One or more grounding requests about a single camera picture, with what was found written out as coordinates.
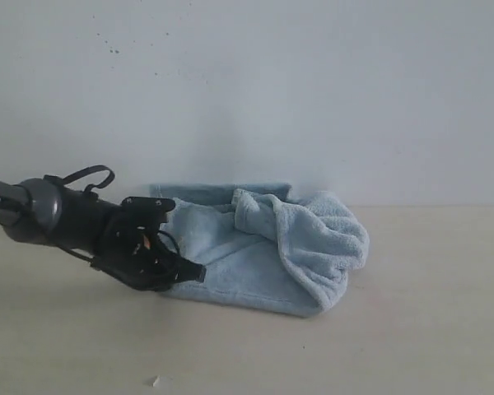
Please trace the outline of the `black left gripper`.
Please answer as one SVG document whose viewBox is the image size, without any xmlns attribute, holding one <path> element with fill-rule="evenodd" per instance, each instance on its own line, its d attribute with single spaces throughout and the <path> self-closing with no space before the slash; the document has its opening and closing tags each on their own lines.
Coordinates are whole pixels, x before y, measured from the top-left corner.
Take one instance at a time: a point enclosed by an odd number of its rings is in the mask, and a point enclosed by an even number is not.
<svg viewBox="0 0 494 395">
<path fill-rule="evenodd" d="M 179 256 L 162 241 L 157 219 L 117 215 L 102 234 L 91 266 L 140 291 L 169 290 L 176 283 L 203 283 L 207 269 Z"/>
</svg>

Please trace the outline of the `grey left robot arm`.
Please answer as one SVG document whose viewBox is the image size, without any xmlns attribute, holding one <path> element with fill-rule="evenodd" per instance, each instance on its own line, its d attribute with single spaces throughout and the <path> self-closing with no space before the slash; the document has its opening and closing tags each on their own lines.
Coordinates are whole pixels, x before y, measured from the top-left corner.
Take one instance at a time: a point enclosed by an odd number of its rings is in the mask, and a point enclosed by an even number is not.
<svg viewBox="0 0 494 395">
<path fill-rule="evenodd" d="M 174 209 L 173 200 L 153 197 L 116 205 L 56 178 L 0 182 L 0 226 L 10 239 L 61 249 L 134 290 L 205 279 L 205 267 L 183 258 L 175 239 L 162 241 Z"/>
</svg>

